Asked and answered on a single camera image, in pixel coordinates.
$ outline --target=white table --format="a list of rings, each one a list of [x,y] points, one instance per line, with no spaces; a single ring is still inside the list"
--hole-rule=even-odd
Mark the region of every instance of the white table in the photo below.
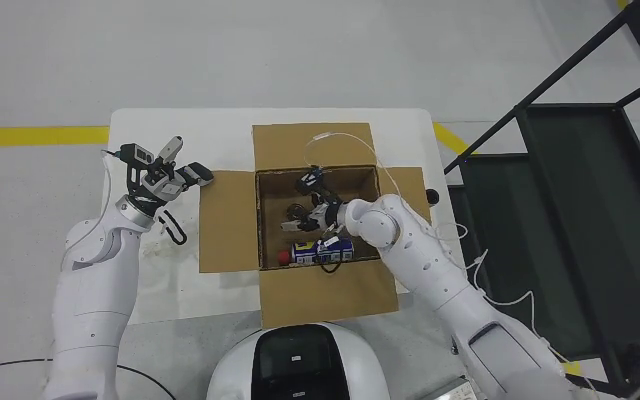
[[[253,125],[304,122],[367,122],[376,152],[388,167],[421,167],[425,187],[440,194],[431,208],[434,226],[454,222],[431,116],[419,109],[123,109],[111,117],[109,149],[135,142],[157,154],[173,136],[184,139],[178,166],[198,161],[213,170],[254,171]],[[111,160],[112,201],[126,193],[126,167]],[[260,309],[258,273],[198,272],[199,189],[167,207],[189,239],[173,244],[156,224],[143,236],[138,299],[129,324]],[[443,225],[443,237],[456,237]],[[458,241],[448,242],[461,264]]]

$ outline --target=cardboard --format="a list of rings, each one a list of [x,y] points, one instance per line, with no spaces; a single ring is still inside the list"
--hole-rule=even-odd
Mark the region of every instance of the cardboard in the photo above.
[[[286,220],[286,210],[293,203],[313,209],[310,196],[301,196],[294,183],[308,169],[262,171],[256,174],[258,206],[258,257],[260,270],[283,268],[278,253],[299,242],[316,241],[322,232],[285,232],[280,223]],[[324,170],[325,184],[342,200],[361,198],[375,201],[380,196],[374,166],[334,167]],[[379,258],[378,252],[361,238],[353,238],[354,260]]]
[[[254,126],[256,172],[214,171],[215,181],[201,190],[200,272],[259,270],[263,327],[337,320],[398,309],[392,274],[377,251],[354,238],[355,260],[332,275],[319,266],[282,267],[277,253],[294,241],[317,240],[320,232],[282,232],[286,208],[309,197],[293,187],[307,162],[325,168],[326,185],[345,201],[374,201],[395,193],[386,172],[358,140],[324,132],[347,132],[373,148],[368,124]],[[430,220],[422,170],[389,168],[402,197]]]

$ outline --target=box flap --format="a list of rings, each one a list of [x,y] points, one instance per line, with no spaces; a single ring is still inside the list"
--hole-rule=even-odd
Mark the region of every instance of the box flap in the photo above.
[[[331,321],[398,310],[393,275],[380,260],[260,272],[262,327]]]
[[[422,218],[431,222],[431,214],[429,213],[429,203],[427,201],[427,192],[424,187],[422,177],[422,168],[420,167],[392,167],[387,168],[389,174],[398,184],[402,198],[409,203]],[[380,184],[380,193],[389,194],[396,193],[389,176],[382,168],[378,167],[378,182]]]
[[[257,270],[255,174],[213,174],[200,189],[200,272]]]
[[[315,135],[325,132],[350,133],[373,148],[367,123],[255,125],[253,151],[256,171],[307,167],[305,153],[310,164],[322,166],[376,164],[375,156],[351,137],[332,136],[306,147]]]

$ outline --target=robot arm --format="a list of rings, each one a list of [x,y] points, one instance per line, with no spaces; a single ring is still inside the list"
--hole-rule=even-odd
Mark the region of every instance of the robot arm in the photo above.
[[[399,196],[343,204],[337,222],[376,247],[396,279],[426,300],[490,399],[574,398],[548,344],[493,308],[469,284],[435,230]]]
[[[176,136],[155,159],[136,144],[110,153],[127,163],[129,194],[107,205],[100,220],[81,221],[67,235],[53,304],[55,355],[44,399],[118,399],[115,371],[137,296],[140,237],[151,229],[158,208],[190,186],[213,180],[198,163],[173,170],[181,147]],[[141,171],[147,171],[142,181]]]

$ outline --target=gray floor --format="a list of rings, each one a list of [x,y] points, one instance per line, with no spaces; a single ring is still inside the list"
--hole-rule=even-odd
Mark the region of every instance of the gray floor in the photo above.
[[[418,107],[468,142],[616,12],[614,0],[5,3],[0,126],[105,125],[122,107]],[[625,30],[541,100],[615,101],[638,82]],[[639,131],[640,102],[627,111]],[[64,235],[99,211],[98,149],[0,148],[0,361],[47,353]],[[515,124],[481,149],[522,150]],[[344,323],[373,346],[394,399],[462,370],[433,315],[401,302]],[[258,326],[256,313],[130,326],[120,362],[203,399],[220,356]],[[0,369],[0,398],[35,398],[43,372]],[[123,399],[165,398],[128,372],[118,387]]]

